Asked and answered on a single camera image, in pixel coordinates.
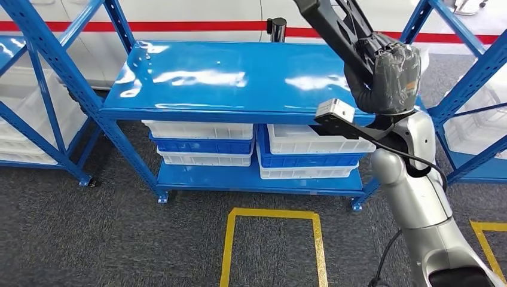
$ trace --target blue plastic crate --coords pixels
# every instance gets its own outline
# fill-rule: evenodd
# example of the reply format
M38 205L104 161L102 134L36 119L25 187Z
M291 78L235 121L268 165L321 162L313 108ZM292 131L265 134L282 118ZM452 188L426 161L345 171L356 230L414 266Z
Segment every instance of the blue plastic crate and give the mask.
M361 154L272 154L269 146L269 132L265 124L257 130L257 144L261 151L263 167L315 167L315 166L356 166L365 155Z
M205 152L210 154L250 154L254 139L162 139L149 138L159 151Z

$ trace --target robotic arm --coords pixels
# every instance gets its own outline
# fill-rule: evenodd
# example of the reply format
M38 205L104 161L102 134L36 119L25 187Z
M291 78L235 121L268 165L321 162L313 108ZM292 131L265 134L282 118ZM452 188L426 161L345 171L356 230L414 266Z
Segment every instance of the robotic arm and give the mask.
M344 73L358 108L375 114L369 126L356 126L349 121L354 109L333 99L319 105L315 120L327 134L376 144L372 171L405 237L413 285L505 286L454 221L445 174L435 165L433 122L414 108L421 74L418 49L373 32L355 0L336 0L345 12L343 19L330 0L294 1L345 61Z

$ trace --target floor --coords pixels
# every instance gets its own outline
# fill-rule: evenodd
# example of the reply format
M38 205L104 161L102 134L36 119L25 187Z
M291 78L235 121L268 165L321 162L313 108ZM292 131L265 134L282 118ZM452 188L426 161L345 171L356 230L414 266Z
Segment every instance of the floor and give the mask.
M433 55L421 88L425 104L437 102L472 61ZM147 128L121 126L156 171L155 146L139 136ZM448 170L441 150L438 160ZM100 187L80 188L60 171L0 169L0 286L218 286L234 207L317 213L329 286L366 286L397 230L382 191L357 213L342 197L213 191L177 191L160 206L105 138L86 169ZM361 169L367 181L367 158ZM469 220L507 222L507 188L456 184L448 196L463 234L485 260ZM507 233L485 235L507 274ZM230 286L319 286L316 260L310 220L236 219ZM409 286L409 273L399 239L382 276L391 286Z

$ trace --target red stripe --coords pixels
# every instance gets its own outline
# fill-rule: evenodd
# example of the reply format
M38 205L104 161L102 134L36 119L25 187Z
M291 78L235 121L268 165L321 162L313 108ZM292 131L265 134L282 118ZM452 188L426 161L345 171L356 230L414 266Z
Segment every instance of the red stripe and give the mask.
M53 32L63 32L70 22L46 22ZM133 32L191 32L191 31L259 31L265 30L265 21L215 21L215 22L129 22ZM19 28L12 21L0 21L0 31L17 32ZM111 22L90 22L85 32L115 32ZM399 38L400 32L383 32L393 38ZM288 27L287 37L320 38L312 28ZM476 35L483 44L492 44L498 35ZM417 42L462 43L455 34L419 33Z

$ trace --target yellow floor tape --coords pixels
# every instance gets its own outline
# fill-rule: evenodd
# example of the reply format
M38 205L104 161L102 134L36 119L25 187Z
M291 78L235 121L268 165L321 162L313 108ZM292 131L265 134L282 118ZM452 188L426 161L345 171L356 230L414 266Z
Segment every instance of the yellow floor tape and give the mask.
M470 220L470 225L472 226L472 229L474 230L475 235L477 236L477 239L481 244L481 247L484 251L484 255L486 255L486 258L490 263L491 269L498 276L500 276L500 278L503 280L504 283L507 284L507 282L505 281L505 276L502 273L502 269L500 269L500 265L498 264L498 261L496 261L493 251L491 250L491 246L488 243L486 236L484 235L484 231L507 231L507 223L476 222Z
M272 218L311 219L313 224L313 238L317 258L317 273L319 276L319 287L328 286L328 275L326 272L326 260L324 256L324 244L322 241L322 229L320 228L320 217L315 212L275 209L253 209L234 208L227 217L227 229L225 231L224 256L222 258L222 276L220 287L229 286L229 275L231 271L231 257L233 251L234 227L237 216L257 216Z

